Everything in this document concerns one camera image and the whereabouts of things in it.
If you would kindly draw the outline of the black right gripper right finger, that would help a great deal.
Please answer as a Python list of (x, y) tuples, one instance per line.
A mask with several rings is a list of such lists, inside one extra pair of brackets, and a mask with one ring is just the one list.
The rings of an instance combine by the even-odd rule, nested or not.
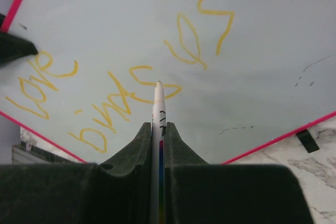
[(282, 165), (206, 163), (168, 123), (166, 223), (313, 223), (296, 176)]

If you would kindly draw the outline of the white marker pen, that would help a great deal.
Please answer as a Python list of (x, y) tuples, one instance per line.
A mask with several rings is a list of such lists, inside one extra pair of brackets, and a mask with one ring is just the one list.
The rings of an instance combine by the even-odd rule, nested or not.
[(149, 223), (164, 223), (164, 140), (166, 130), (166, 108), (164, 88), (156, 83), (152, 112), (152, 164), (150, 185)]

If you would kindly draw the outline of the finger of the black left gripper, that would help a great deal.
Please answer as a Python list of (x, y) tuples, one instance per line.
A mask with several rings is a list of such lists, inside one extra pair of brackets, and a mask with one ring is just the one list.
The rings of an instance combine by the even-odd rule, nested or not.
[(1, 32), (0, 38), (0, 64), (5, 65), (14, 60), (37, 55), (38, 50), (35, 45), (22, 38), (9, 35), (6, 32)]

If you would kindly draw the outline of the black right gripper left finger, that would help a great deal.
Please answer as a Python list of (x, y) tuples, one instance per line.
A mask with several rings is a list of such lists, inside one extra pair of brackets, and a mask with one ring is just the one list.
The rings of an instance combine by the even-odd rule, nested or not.
[(101, 164), (1, 166), (1, 223), (148, 223), (151, 125)]

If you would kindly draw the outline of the pink framed whiteboard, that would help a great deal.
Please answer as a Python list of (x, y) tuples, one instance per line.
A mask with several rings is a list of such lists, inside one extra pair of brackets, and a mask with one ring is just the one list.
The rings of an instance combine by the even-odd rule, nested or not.
[(210, 163), (335, 116), (335, 0), (15, 0), (1, 114), (82, 162), (166, 119)]

